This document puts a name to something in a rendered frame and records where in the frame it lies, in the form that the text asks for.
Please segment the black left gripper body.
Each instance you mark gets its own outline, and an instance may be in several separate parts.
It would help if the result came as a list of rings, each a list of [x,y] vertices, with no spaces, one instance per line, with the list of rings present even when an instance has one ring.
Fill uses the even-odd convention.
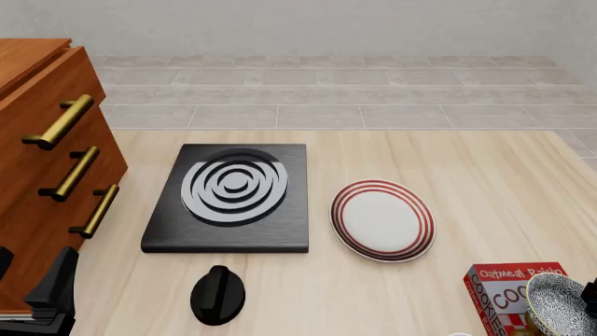
[[[0,311],[0,336],[69,336],[75,318],[49,310],[35,315],[25,311]]]

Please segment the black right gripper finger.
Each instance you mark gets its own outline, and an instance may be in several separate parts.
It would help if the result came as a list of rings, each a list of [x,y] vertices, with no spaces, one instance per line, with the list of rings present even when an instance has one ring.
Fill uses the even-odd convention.
[[[588,315],[597,315],[597,278],[586,284],[580,298],[586,304],[586,313]]]

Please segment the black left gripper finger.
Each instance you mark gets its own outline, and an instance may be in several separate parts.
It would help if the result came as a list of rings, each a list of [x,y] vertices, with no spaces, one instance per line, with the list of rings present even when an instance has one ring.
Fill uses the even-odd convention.
[[[7,273],[8,268],[14,258],[14,254],[8,248],[0,245],[0,281]]]
[[[41,281],[24,298],[33,315],[75,315],[74,282],[78,252],[64,247]]]

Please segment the black white patterned bowl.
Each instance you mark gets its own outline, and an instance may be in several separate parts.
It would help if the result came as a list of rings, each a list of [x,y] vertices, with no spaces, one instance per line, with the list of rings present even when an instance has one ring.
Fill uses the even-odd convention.
[[[526,285],[527,314],[546,336],[597,336],[597,318],[581,299],[584,286],[559,273],[539,273]]]

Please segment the red oatmeal raisin cookies box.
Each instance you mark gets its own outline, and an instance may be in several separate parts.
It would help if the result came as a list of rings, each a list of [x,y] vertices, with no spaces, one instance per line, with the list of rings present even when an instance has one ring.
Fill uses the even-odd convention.
[[[529,328],[526,286],[540,273],[566,274],[559,262],[471,266],[463,281],[488,336],[515,336]]]

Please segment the flat black stove plate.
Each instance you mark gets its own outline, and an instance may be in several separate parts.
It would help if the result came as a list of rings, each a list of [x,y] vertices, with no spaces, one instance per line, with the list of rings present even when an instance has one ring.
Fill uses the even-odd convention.
[[[141,248],[146,253],[308,252],[306,145],[182,145]]]

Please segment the white plate with red rings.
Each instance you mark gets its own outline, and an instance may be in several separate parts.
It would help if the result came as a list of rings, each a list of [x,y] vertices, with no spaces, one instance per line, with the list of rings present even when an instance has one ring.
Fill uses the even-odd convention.
[[[340,189],[328,219],[339,240],[378,262],[408,262],[436,240],[437,223],[423,199],[394,181],[364,179]]]

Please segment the wooden cabinet drawer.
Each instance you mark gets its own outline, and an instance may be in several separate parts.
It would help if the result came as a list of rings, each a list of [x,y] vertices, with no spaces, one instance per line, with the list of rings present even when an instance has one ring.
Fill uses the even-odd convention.
[[[64,202],[38,195],[48,178],[35,178],[16,189],[0,184],[0,246],[14,254],[0,279],[0,311],[28,309],[24,297],[49,270],[62,248],[80,248],[83,238],[68,230],[83,226],[99,203],[97,189],[118,184],[128,170],[122,167],[91,169]]]
[[[41,72],[0,100],[0,145],[21,142],[25,135],[41,135],[62,116],[60,103],[87,94],[95,104],[104,90],[81,47],[68,49]]]
[[[116,139],[98,105],[93,105],[51,150],[25,145],[25,135],[40,135],[64,113],[58,100],[47,103],[19,99],[0,104],[0,215],[27,203],[53,203],[40,189],[55,189],[75,166],[73,152],[97,147],[99,155],[69,199],[84,198],[93,189],[117,184],[127,170]]]

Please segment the round black stove knob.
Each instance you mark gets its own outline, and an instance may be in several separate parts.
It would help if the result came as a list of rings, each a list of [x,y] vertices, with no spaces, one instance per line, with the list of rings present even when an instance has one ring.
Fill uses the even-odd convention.
[[[245,302],[243,280],[224,265],[213,266],[194,286],[190,308],[207,326],[221,326],[232,321]]]

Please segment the wooden cabinet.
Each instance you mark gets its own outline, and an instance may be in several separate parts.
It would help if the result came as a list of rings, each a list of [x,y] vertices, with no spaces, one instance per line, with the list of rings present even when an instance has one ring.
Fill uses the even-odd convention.
[[[0,38],[0,100],[74,48],[67,38]]]

